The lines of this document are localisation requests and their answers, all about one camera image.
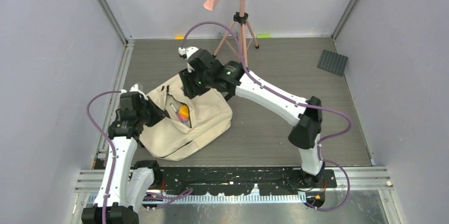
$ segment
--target black mounting plate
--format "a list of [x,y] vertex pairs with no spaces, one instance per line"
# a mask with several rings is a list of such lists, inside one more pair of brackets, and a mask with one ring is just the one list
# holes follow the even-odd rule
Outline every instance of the black mounting plate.
[[[294,195],[295,189],[310,189],[301,184],[299,167],[161,167],[167,194],[178,195],[187,187],[192,195],[224,193],[247,195],[257,184],[260,195]],[[334,171],[322,173],[327,188],[336,188]]]

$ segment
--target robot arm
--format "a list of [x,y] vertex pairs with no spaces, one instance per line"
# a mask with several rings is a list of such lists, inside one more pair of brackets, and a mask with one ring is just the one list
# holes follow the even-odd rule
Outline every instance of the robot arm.
[[264,86],[295,100],[296,103],[321,105],[320,99],[313,96],[307,100],[294,96],[271,85],[250,71],[252,78],[261,83],[259,86],[245,74],[241,63],[230,61],[222,65],[215,56],[203,49],[180,48],[178,52],[181,58],[187,59],[187,69],[179,73],[184,85],[184,94],[187,97],[194,98],[210,88],[214,88],[219,92],[227,92],[254,101],[278,114],[293,126],[289,134],[289,141],[298,147],[301,168],[304,176],[307,176],[305,177],[307,179],[304,180],[309,181],[311,186],[319,182],[320,173],[324,168],[324,164],[318,156],[317,145],[321,132],[321,110],[292,104],[268,91]]
[[[94,206],[83,209],[81,219],[84,224],[101,223],[103,207],[106,208],[108,223],[138,223],[136,212],[146,191],[153,183],[162,179],[159,166],[154,160],[137,163],[130,179],[129,170],[143,127],[154,126],[165,117],[165,112],[146,97],[141,86],[136,84],[128,93],[122,90],[120,108],[116,114],[116,120],[108,128],[115,156],[109,147],[103,181]],[[112,172],[108,199],[104,205],[104,196]]]

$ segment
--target black rubber mat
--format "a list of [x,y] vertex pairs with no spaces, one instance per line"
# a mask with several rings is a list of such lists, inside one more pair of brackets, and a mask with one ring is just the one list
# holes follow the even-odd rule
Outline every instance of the black rubber mat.
[[328,50],[323,50],[317,67],[339,76],[343,76],[347,62],[347,56],[342,56]]

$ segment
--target yellow object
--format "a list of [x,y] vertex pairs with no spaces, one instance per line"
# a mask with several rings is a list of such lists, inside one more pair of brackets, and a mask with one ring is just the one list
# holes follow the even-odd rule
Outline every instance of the yellow object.
[[189,118],[188,115],[188,106],[186,105],[182,105],[179,109],[179,114],[182,115],[185,118]]

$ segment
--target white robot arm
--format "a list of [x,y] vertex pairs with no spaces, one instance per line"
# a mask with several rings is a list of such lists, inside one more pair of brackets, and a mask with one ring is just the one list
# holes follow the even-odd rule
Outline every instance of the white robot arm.
[[[254,101],[273,111],[294,126],[289,140],[298,147],[301,169],[311,176],[319,175],[323,168],[323,162],[318,155],[322,114],[320,110],[298,105],[321,105],[318,98],[307,100],[292,95],[264,81],[252,71],[249,72],[251,76],[248,76],[244,73],[241,63],[230,61],[222,65],[215,56],[203,49],[179,48],[178,53],[181,58],[187,60],[187,69],[179,73],[186,96],[193,98],[204,93],[205,88],[215,88],[219,92],[228,92]],[[268,91],[267,87],[278,94]],[[279,94],[294,100],[296,104],[281,98]]]

